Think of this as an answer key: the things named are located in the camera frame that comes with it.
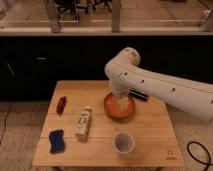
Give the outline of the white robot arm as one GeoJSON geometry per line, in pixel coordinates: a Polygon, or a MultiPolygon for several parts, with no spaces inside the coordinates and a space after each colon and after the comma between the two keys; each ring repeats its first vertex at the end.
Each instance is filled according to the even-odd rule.
{"type": "Polygon", "coordinates": [[[213,84],[148,71],[132,47],[122,49],[105,65],[112,93],[121,98],[130,89],[155,96],[202,120],[213,121],[213,84]]]}

